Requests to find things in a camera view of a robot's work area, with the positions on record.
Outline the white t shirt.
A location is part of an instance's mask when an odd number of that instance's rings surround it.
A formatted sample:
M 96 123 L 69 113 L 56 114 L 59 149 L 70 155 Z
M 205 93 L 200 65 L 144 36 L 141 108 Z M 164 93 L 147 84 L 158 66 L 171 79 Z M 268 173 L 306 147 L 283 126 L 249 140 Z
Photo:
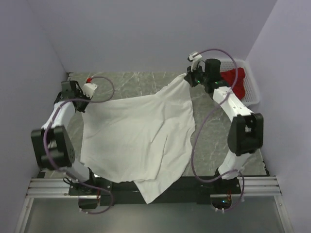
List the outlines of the white t shirt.
M 90 104 L 82 117 L 81 162 L 109 181 L 134 182 L 148 204 L 190 161 L 195 120 L 184 74 L 152 95 Z

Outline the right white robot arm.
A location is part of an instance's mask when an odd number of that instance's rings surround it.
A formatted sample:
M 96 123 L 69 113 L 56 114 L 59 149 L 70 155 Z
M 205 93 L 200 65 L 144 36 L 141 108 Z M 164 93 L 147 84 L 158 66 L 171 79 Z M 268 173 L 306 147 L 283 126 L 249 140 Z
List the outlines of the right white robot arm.
M 221 75 L 221 62 L 218 59 L 207 59 L 205 66 L 200 65 L 200 55 L 189 57 L 191 66 L 187 68 L 185 81 L 191 87 L 201 84 L 216 103 L 217 108 L 228 116 L 231 126 L 228 132 L 228 153 L 223 163 L 216 170 L 213 188 L 223 194 L 230 188 L 230 181 L 239 175 L 245 162 L 263 145 L 263 115 L 255 114 L 247 108 Z

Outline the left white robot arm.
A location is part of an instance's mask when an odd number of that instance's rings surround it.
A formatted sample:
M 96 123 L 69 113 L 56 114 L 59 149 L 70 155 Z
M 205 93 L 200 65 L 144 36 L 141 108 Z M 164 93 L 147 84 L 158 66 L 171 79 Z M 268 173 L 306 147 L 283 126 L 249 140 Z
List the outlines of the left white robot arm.
M 95 175 L 76 159 L 67 127 L 76 112 L 85 112 L 97 85 L 86 82 L 80 86 L 77 81 L 64 81 L 61 87 L 49 119 L 31 132 L 36 162 L 40 169 L 57 170 L 71 177 L 74 183 L 81 182 L 81 191 L 92 195 L 97 189 Z

